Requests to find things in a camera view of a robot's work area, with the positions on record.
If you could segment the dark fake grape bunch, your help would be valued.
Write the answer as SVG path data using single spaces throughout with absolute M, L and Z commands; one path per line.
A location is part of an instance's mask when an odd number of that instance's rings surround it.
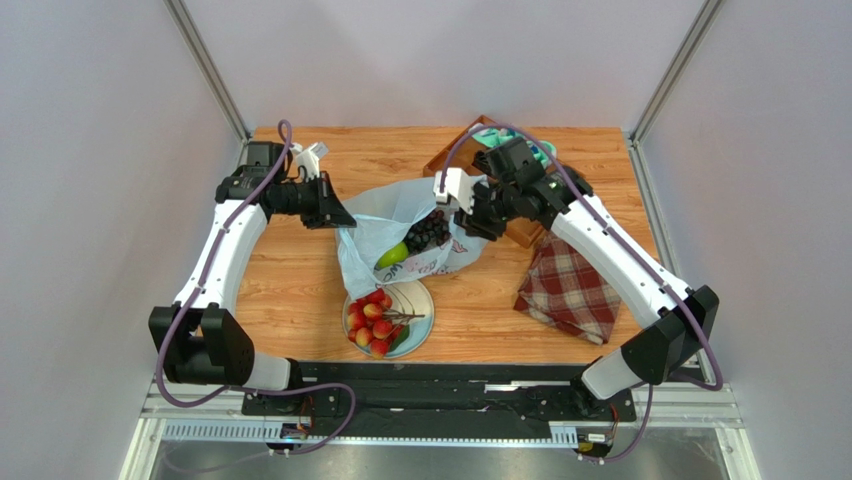
M 451 239 L 450 224 L 444 210 L 436 209 L 414 223 L 403 238 L 409 255 L 418 255 L 440 247 Z

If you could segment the light blue plastic bag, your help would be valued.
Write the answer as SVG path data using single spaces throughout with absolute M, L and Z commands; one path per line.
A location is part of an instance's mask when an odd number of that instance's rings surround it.
M 364 191 L 343 202 L 357 222 L 354 228 L 335 232 L 338 263 L 350 297 L 364 297 L 385 285 L 453 273 L 479 259 L 487 241 L 469 236 L 461 227 L 450 224 L 450 238 L 442 244 L 411 254 L 385 269 L 376 267 L 380 258 L 433 210 L 448 215 L 455 212 L 436 203 L 433 184 L 434 180 L 426 177 L 403 180 Z

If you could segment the green fake apple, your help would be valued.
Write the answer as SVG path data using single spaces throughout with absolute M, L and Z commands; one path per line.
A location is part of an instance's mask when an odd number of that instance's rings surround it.
M 409 248 L 405 242 L 400 242 L 386 251 L 376 262 L 375 269 L 382 270 L 404 262 L 409 257 Z

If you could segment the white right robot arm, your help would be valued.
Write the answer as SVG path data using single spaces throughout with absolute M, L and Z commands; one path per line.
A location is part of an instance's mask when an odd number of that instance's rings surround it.
M 660 385 L 698 351 L 709 349 L 719 307 L 707 285 L 692 288 L 642 249 L 607 212 L 583 178 L 557 160 L 547 170 L 524 138 L 479 152 L 482 178 L 446 164 L 436 173 L 437 203 L 456 203 L 456 225 L 498 239 L 526 218 L 573 247 L 618 293 L 641 330 L 573 380 L 588 405 L 640 385 Z

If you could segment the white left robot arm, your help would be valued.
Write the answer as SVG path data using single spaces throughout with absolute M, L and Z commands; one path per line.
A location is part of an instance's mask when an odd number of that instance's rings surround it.
M 297 362 L 257 352 L 235 318 L 236 302 L 272 216 L 296 216 L 308 229 L 355 227 L 320 167 L 327 153 L 322 142 L 252 142 L 246 164 L 217 186 L 213 224 L 189 280 L 171 305 L 149 316 L 162 378 L 250 391 L 299 387 Z

